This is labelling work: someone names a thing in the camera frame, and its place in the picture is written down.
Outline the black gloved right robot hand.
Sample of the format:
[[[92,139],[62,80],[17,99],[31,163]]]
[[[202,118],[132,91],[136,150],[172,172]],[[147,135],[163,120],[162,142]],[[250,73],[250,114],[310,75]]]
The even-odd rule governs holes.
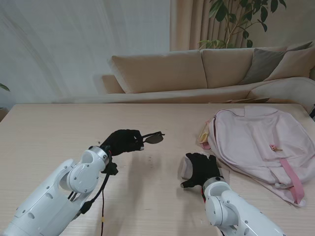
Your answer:
[[[211,178],[223,178],[217,165],[217,158],[210,154],[209,157],[201,153],[186,153],[185,161],[191,164],[192,174],[181,183],[182,188],[192,188],[203,184]]]

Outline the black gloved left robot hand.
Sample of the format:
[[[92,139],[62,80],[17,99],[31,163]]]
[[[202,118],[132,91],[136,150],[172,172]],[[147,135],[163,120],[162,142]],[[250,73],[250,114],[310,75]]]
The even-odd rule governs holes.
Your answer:
[[[143,147],[140,131],[130,129],[116,130],[100,145],[100,148],[109,150],[112,156],[118,156],[124,152],[140,151]]]

